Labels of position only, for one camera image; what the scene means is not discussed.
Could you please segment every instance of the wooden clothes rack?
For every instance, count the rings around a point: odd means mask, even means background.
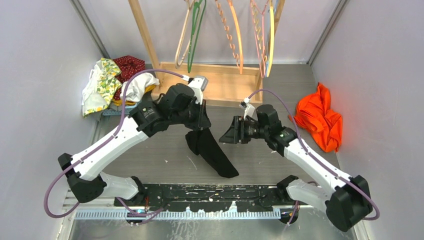
[[[237,66],[194,63],[191,67],[191,72],[188,73],[186,63],[183,63],[182,67],[176,69],[174,62],[159,62],[139,1],[128,0],[128,2],[153,68],[166,69],[193,77],[197,75],[205,76],[209,80],[207,88],[203,92],[207,105],[238,107],[244,98],[255,90],[262,88],[263,79],[258,67],[243,67],[242,74],[240,74],[240,70]],[[277,31],[284,3],[285,0],[278,1],[274,18],[274,33]],[[157,72],[156,76],[160,80],[160,85],[153,90],[153,96],[159,96],[160,93],[166,93],[172,85],[185,83],[182,79],[171,74]],[[262,99],[262,92],[259,92],[250,102],[257,106],[262,104]]]

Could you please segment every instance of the gray wall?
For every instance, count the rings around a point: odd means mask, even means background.
[[[131,54],[150,62],[128,0],[80,0],[112,58]],[[305,63],[339,0],[286,0],[275,36],[275,63]],[[187,4],[183,0],[139,0],[159,61],[173,62]],[[227,0],[219,0],[233,37],[236,30]],[[242,35],[244,61],[258,57],[249,0],[233,0]],[[262,10],[266,0],[256,0]],[[191,20],[186,39],[190,37]],[[207,0],[195,62],[233,63],[224,25],[214,0]]]
[[[50,240],[60,220],[43,210],[57,157],[89,144],[81,92],[100,53],[67,0],[1,1],[0,239]],[[50,196],[59,213],[62,179]]]
[[[371,239],[423,239],[424,2],[351,0],[315,63],[343,115],[341,168],[364,176]]]

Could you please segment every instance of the orange fabric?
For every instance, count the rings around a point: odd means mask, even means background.
[[[318,83],[316,93],[299,101],[294,116],[297,125],[306,129],[327,153],[333,150],[337,152],[342,144],[342,115],[330,109],[330,105],[330,91]]]

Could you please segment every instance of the wooden shelf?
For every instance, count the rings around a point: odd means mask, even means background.
[[[225,65],[193,64],[190,73],[187,72],[185,63],[176,69],[173,62],[161,62],[160,68],[187,76],[205,76],[209,82],[203,96],[208,106],[238,107],[243,99],[262,88],[259,68],[256,67],[244,67],[243,74],[240,74],[236,66]],[[156,76],[160,80],[160,86],[155,87],[153,96],[166,93],[170,86],[177,83],[187,84],[171,74],[157,72]],[[256,94],[250,103],[254,106],[261,105],[262,93]]]

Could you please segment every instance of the red polka dot cloth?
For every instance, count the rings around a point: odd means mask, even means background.
[[[118,79],[118,81],[120,81],[121,83],[130,80],[130,78],[136,73],[146,69],[145,61],[129,55],[115,58],[113,61],[116,63],[116,65],[118,65],[119,69],[121,70],[121,74],[116,76],[116,79]],[[113,96],[113,99],[115,99],[116,101],[121,100],[121,90],[122,88],[120,87],[118,90],[116,90],[115,95]]]

